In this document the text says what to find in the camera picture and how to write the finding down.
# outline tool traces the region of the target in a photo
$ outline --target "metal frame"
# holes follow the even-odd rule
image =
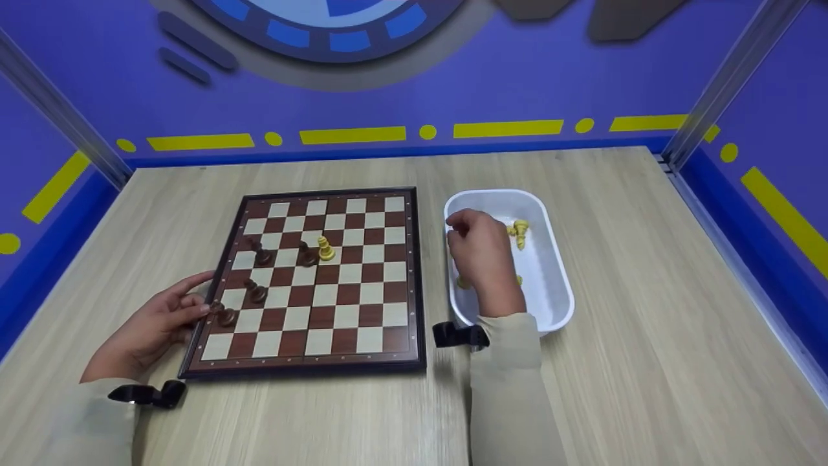
[[[662,155],[673,171],[678,172],[684,167],[707,130],[724,113],[807,4],[808,0],[765,0],[759,6],[685,123],[667,143]]]
[[[132,175],[132,169],[37,69],[3,29],[0,29],[0,73],[4,74],[12,86],[39,109],[80,152],[84,153],[116,189],[123,189]]]

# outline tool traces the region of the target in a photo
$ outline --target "chessboard frame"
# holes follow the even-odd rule
[[[413,269],[414,269],[414,311],[416,319],[416,341],[417,341],[417,359],[407,361],[382,361],[382,362],[354,362],[354,363],[336,363],[336,364],[315,364],[315,365],[296,365],[296,366],[270,366],[270,367],[225,367],[214,370],[191,370],[190,365],[196,353],[198,341],[201,338],[201,333],[205,330],[205,323],[209,316],[202,318],[193,330],[190,344],[188,345],[184,360],[181,362],[181,367],[178,371],[179,379],[195,380],[195,379],[225,379],[231,377],[284,377],[284,376],[323,376],[323,375],[355,375],[355,374],[372,374],[382,372],[405,372],[405,371],[423,371],[426,369],[426,332],[425,332],[425,308],[422,293],[422,271],[421,271],[421,252],[420,252],[420,222],[417,209],[416,187],[377,187],[377,188],[356,188],[356,189],[336,189],[336,190],[319,190],[308,192],[282,192],[274,194],[253,194],[242,197],[239,203],[238,211],[233,219],[233,226],[230,228],[228,239],[224,244],[224,250],[219,260],[219,266],[216,268],[215,275],[208,288],[205,296],[205,302],[211,303],[219,289],[220,279],[224,275],[225,268],[228,267],[228,259],[233,251],[233,243],[237,235],[238,226],[240,225],[245,214],[245,206],[251,201],[258,201],[268,199],[277,201],[279,199],[288,199],[293,197],[314,197],[314,196],[337,196],[337,195],[370,195],[374,193],[401,193],[409,194],[411,198],[411,216],[412,216],[412,249],[413,249]]]

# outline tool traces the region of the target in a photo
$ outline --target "hand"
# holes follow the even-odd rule
[[[192,275],[153,296],[95,352],[80,383],[110,377],[137,380],[173,344],[187,342],[190,325],[209,313],[204,298],[188,293],[213,273]]]
[[[449,252],[457,271],[474,287],[480,315],[502,317],[526,312],[506,226],[489,214],[463,209],[445,219]]]

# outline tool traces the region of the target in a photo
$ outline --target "left hand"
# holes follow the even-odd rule
[[[190,325],[209,313],[204,298],[190,291],[213,274],[192,275],[150,298],[95,352],[80,383],[112,377],[137,380],[173,344],[187,342]]]

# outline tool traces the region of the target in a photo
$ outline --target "light wood tabletop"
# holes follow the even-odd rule
[[[410,185],[427,327],[450,316],[446,199],[546,204],[575,295],[542,340],[567,465],[828,464],[822,404],[645,148],[138,170],[0,366],[0,464],[32,463],[61,389],[135,309],[216,266],[243,195]],[[142,412],[136,464],[467,464],[469,351],[426,343],[424,375],[192,382]]]

